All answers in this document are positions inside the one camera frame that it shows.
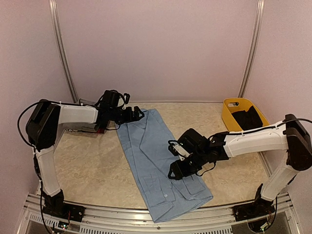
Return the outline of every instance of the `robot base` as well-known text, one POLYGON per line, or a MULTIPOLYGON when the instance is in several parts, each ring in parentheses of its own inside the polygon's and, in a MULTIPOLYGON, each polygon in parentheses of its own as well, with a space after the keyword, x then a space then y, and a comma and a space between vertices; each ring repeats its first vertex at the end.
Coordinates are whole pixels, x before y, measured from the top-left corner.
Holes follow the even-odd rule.
POLYGON ((44 207, 42 211, 51 216, 55 216, 58 218, 63 218, 66 220, 72 220, 76 222, 81 222, 84 215, 85 208, 83 206, 73 205, 64 203, 62 214, 55 213, 53 210, 48 207, 44 207))
POLYGON ((242 221, 252 218, 268 215, 270 212, 274 213, 274 206, 255 206, 254 203, 247 203, 233 207, 235 220, 242 221))
POLYGON ((233 207, 236 221, 257 218, 268 215, 270 212, 275 212, 273 201, 266 201, 261 198, 262 185, 263 184, 261 184, 257 189, 254 202, 233 207))

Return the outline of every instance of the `wire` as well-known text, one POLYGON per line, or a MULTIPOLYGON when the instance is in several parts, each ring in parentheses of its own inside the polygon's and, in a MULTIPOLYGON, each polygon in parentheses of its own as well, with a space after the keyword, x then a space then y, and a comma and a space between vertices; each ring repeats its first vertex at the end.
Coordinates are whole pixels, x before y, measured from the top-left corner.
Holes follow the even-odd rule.
POLYGON ((258 128, 258 129, 252 130, 252 131, 248 131, 248 132, 244 131, 244 132, 238 132, 238 133, 216 133, 216 134, 211 135, 208 139, 210 140, 210 138, 213 138, 215 136, 223 136, 223 135, 226 135, 226 136, 246 135, 246 134, 256 133, 256 132, 260 132, 262 130, 274 129, 274 128, 276 128, 276 127, 275 126, 267 126, 267 127, 258 128))
POLYGON ((105 130, 107 130, 107 131, 114 131, 114 130, 118 130, 119 128, 120 128, 120 124, 118 124, 117 128, 113 128, 113 129, 105 128, 105 130))
POLYGON ((172 142, 179 143, 177 140, 168 140, 168 144, 171 144, 172 142))
POLYGON ((44 228, 46 229, 46 231, 49 233, 49 234, 53 234, 47 227, 47 225, 45 224, 45 220, 44 220, 44 217, 43 217, 43 210, 42 210, 42 196, 43 196, 43 182, 41 181, 41 193, 40 193, 40 213, 41 213, 41 218, 42 218, 42 222, 43 222, 43 225, 44 225, 44 228))
POLYGON ((181 156, 182 158, 186 158, 186 156, 180 154, 178 151, 176 151, 176 152, 177 152, 177 154, 178 154, 179 156, 181 156))
POLYGON ((201 175, 199 175, 199 174, 196 172, 196 175, 199 176, 199 177, 202 177, 206 172, 211 171, 212 169, 214 169, 214 168, 215 168, 215 165, 216 165, 216 163, 214 162, 214 166, 213 166, 212 168, 210 168, 209 170, 205 170, 201 175))
POLYGON ((286 120, 280 124, 278 124, 277 127, 280 127, 286 123, 289 123, 289 122, 293 122, 293 121, 306 121, 306 122, 309 122, 309 123, 312 123, 312 120, 309 120, 309 119, 306 119, 306 118, 294 118, 294 119, 290 119, 290 120, 286 120))
POLYGON ((269 211, 269 222, 270 223, 272 222, 272 213, 271 213, 271 211, 269 211))
MULTIPOLYGON (((110 107, 111 109, 121 109, 122 107, 124 107, 124 105, 126 104, 126 99, 124 97, 124 95, 122 95, 120 92, 118 92, 117 90, 113 89, 110 90, 112 92, 116 92, 122 99, 123 104, 121 106, 117 106, 117 107, 110 107)), ((105 93, 98 99, 98 101, 94 104, 95 106, 98 106, 99 103, 101 102, 101 99, 104 97, 105 93)))
POLYGON ((60 232, 60 231, 57 231, 57 234, 64 234, 64 233, 68 233, 68 231, 70 230, 70 220, 69 220, 69 218, 70 218, 70 211, 69 211, 69 213, 68 213, 68 225, 67 225, 67 228, 65 228, 65 231, 63 231, 63 232, 60 232))
POLYGON ((23 112, 20 114, 20 116, 19 116, 19 118, 18 118, 18 132, 19 132, 19 135, 20 135, 20 137, 23 139, 23 141, 24 141, 27 145, 29 145, 29 146, 31 146, 31 147, 33 147, 33 145, 32 145, 31 143, 29 143, 29 142, 25 139, 25 137, 23 136, 23 134, 21 133, 21 130, 20 130, 20 119, 21 119, 22 116, 26 113, 26 111, 28 111, 30 108, 32 108, 33 106, 38 105, 38 104, 40 104, 40 103, 43 103, 43 101, 38 101, 38 102, 35 102, 34 104, 31 104, 30 106, 28 106, 25 110, 23 110, 23 112))
POLYGON ((266 231, 267 229, 269 229, 269 228, 273 225, 273 223, 274 223, 274 221, 275 221, 275 218, 276 218, 276 214, 277 214, 277 196, 276 196, 276 199, 275 199, 275 212, 274 212, 273 220, 272 220, 272 222, 270 223, 270 225, 268 226, 268 228, 265 229, 265 231, 266 231))
POLYGON ((41 104, 41 103, 45 103, 45 102, 49 102, 49 103, 53 103, 53 104, 63 104, 63 105, 70 105, 70 106, 81 106, 80 104, 73 104, 73 103, 62 103, 62 102, 57 102, 57 101, 48 101, 48 100, 40 100, 38 102, 35 102, 33 104, 31 104, 30 106, 28 106, 25 110, 22 111, 22 113, 19 115, 19 118, 18 118, 18 132, 19 132, 19 135, 20 137, 23 139, 23 141, 28 145, 28 146, 31 146, 31 147, 34 147, 31 143, 29 143, 26 138, 24 137, 24 135, 22 134, 21 130, 20 130, 20 120, 22 118, 22 116, 30 109, 32 108, 33 106, 35 105, 38 105, 38 104, 41 104))

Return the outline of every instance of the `black cloth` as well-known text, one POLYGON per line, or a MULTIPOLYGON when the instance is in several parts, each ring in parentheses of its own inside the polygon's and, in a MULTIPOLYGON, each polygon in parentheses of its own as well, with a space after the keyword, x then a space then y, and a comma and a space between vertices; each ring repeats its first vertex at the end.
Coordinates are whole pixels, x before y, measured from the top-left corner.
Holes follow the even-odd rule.
POLYGON ((251 106, 247 112, 237 111, 232 113, 232 115, 243 130, 263 127, 262 120, 254 106, 251 106))

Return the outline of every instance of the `black cable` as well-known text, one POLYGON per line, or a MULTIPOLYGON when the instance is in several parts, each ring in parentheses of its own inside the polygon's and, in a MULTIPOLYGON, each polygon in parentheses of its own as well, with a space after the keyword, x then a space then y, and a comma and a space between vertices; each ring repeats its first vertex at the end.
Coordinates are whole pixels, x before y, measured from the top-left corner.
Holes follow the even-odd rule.
POLYGON ((273 217, 272 223, 268 226, 267 229, 269 229, 269 228, 273 225, 273 223, 274 223, 274 221, 275 221, 275 218, 276 218, 276 214, 277 214, 277 196, 276 196, 276 199, 275 199, 275 212, 274 212, 274 217, 273 217))
POLYGON ((168 140, 168 144, 171 144, 172 142, 179 143, 177 140, 168 140))
POLYGON ((226 135, 226 136, 238 136, 238 135, 246 135, 246 134, 251 134, 251 133, 256 133, 256 132, 260 132, 262 130, 266 130, 266 129, 274 129, 276 128, 275 126, 267 126, 267 127, 263 127, 263 128, 258 128, 252 131, 248 131, 248 132, 238 132, 238 133, 216 133, 211 135, 208 139, 213 138, 215 136, 222 136, 222 135, 226 135))
POLYGON ((120 128, 120 124, 118 124, 117 128, 113 128, 113 129, 105 128, 105 130, 107 130, 107 131, 115 131, 115 130, 118 130, 119 128, 120 128))
POLYGON ((80 104, 73 104, 73 103, 62 103, 62 102, 57 102, 57 101, 48 101, 48 100, 41 100, 41 101, 38 101, 38 102, 35 102, 33 104, 31 104, 30 106, 28 106, 25 110, 22 111, 22 113, 19 115, 19 118, 18 118, 18 132, 19 132, 19 135, 20 137, 23 139, 23 141, 33 147, 33 145, 31 143, 29 143, 26 138, 23 136, 23 134, 21 133, 21 130, 20 130, 20 119, 22 118, 22 116, 30 109, 32 108, 33 106, 35 105, 38 105, 38 104, 41 104, 41 103, 45 103, 45 102, 49 102, 49 103, 54 103, 54 104, 63 104, 63 105, 69 105, 69 106, 81 106, 80 104))
POLYGON ((177 152, 177 154, 178 154, 179 156, 181 156, 182 158, 186 158, 186 156, 180 154, 178 151, 176 151, 176 152, 177 152))
POLYGON ((211 171, 212 169, 214 169, 214 168, 215 168, 215 165, 216 165, 216 163, 214 162, 214 166, 213 166, 212 168, 210 168, 209 170, 205 170, 201 175, 199 175, 199 174, 196 172, 196 175, 199 176, 199 177, 202 177, 203 174, 205 174, 206 172, 211 171))
MULTIPOLYGON (((121 94, 120 92, 118 92, 117 90, 114 90, 114 89, 113 89, 113 90, 110 90, 110 91, 116 92, 116 93, 121 97, 121 99, 122 99, 122 101, 123 101, 123 104, 122 104, 121 106, 110 107, 110 109, 121 109, 121 108, 123 108, 124 105, 126 104, 126 99, 125 99, 124 95, 121 94)), ((105 93, 104 93, 104 94, 98 99, 98 101, 94 104, 96 107, 100 104, 101 99, 104 97, 104 95, 105 95, 105 93)))
POLYGON ((280 127, 286 123, 289 123, 289 122, 293 122, 293 121, 306 121, 306 122, 309 122, 309 123, 312 123, 312 120, 309 120, 309 119, 306 119, 306 118, 294 118, 294 119, 290 119, 290 120, 286 120, 280 124, 278 124, 277 127, 280 127))
POLYGON ((21 130, 20 130, 20 119, 22 118, 22 116, 25 114, 26 111, 28 111, 30 108, 32 108, 33 106, 38 105, 38 104, 40 104, 40 103, 43 103, 43 101, 38 101, 38 102, 36 102, 36 103, 31 104, 30 106, 28 106, 25 110, 23 110, 23 112, 20 114, 20 116, 19 116, 19 118, 18 118, 18 132, 19 132, 19 135, 20 135, 20 137, 23 139, 23 141, 24 141, 27 145, 29 145, 29 146, 31 146, 31 147, 33 147, 33 145, 32 145, 31 143, 29 143, 29 142, 25 139, 25 137, 23 136, 23 134, 21 133, 21 130))
POLYGON ((41 181, 41 189, 40 190, 41 190, 41 194, 40 194, 40 213, 41 213, 42 222, 43 222, 43 225, 44 225, 44 228, 46 229, 46 231, 49 234, 53 234, 52 232, 50 232, 50 230, 48 229, 47 225, 45 224, 44 217, 43 217, 43 210, 42 210, 43 182, 42 181, 41 181))

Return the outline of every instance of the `metal frame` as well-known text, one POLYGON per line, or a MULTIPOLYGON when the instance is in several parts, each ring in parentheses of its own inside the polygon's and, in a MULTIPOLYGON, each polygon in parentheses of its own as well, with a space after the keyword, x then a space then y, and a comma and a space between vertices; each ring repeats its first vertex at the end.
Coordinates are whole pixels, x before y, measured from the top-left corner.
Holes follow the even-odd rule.
POLYGON ((60 31, 57 1, 49 0, 49 4, 50 4, 51 16, 52 16, 53 29, 54 29, 55 37, 57 40, 58 51, 59 51, 62 65, 63 65, 66 82, 67 82, 73 102, 78 102, 79 98, 78 98, 78 95, 74 86, 72 76, 69 71, 67 57, 66 57, 66 53, 65 53, 65 49, 63 45, 63 40, 62 40, 62 34, 60 31))
POLYGON ((257 49, 258 39, 260 35, 263 11, 264 11, 264 0, 258 0, 256 19, 255 19, 254 28, 253 28, 252 44, 250 46, 250 50, 248 54, 247 64, 246 64, 246 68, 244 71, 244 78, 243 78, 242 84, 240 86, 239 94, 238 94, 239 98, 244 97, 245 92, 246 92, 248 80, 250 77, 250 72, 252 70, 252 66, 254 62, 254 56, 256 53, 256 49, 257 49))
POLYGON ((267 174, 268 177, 270 177, 272 175, 272 169, 269 165, 269 162, 267 160, 267 158, 264 156, 264 153, 263 152, 258 152, 258 155, 260 157, 260 160, 262 162, 262 165, 263 165, 263 168, 267 174))
MULTIPOLYGON (((40 196, 30 194, 24 205, 17 234, 25 234, 29 221, 41 223, 40 196)), ((247 221, 236 222, 232 207, 237 204, 199 208, 186 213, 171 221, 155 224, 148 210, 136 210, 125 208, 111 208, 93 206, 87 204, 82 223, 71 221, 73 233, 90 234, 199 234, 217 233, 217 230, 224 230, 224 233, 232 233, 232 225, 247 221)), ((278 213, 285 212, 288 217, 289 227, 292 234, 300 234, 298 221, 293 209, 293 204, 288 193, 278 196, 278 213)), ((65 221, 50 215, 44 214, 46 224, 57 226, 59 221, 65 221)))
MULTIPOLYGON (((239 94, 238 94, 239 98, 242 98, 245 95, 247 84, 248 84, 249 77, 250 77, 250 72, 252 70, 252 65, 254 62, 254 57, 256 53, 256 48, 258 44, 258 38, 259 38, 261 23, 262 23, 262 18, 263 18, 264 1, 265 0, 258 0, 256 19, 255 19, 254 28, 253 28, 252 43, 249 49, 249 54, 248 54, 246 68, 244 71, 243 81, 241 83, 239 94)), ((52 16, 53 28, 54 28, 55 36, 57 39, 58 50, 59 50, 61 62, 64 68, 67 85, 68 85, 73 102, 77 102, 79 98, 78 98, 78 94, 76 92, 74 82, 73 82, 73 79, 69 70, 68 61, 67 61, 67 57, 66 57, 66 53, 64 49, 64 44, 63 44, 62 36, 61 36, 57 0, 49 0, 49 3, 50 3, 50 11, 51 11, 51 16, 52 16)))

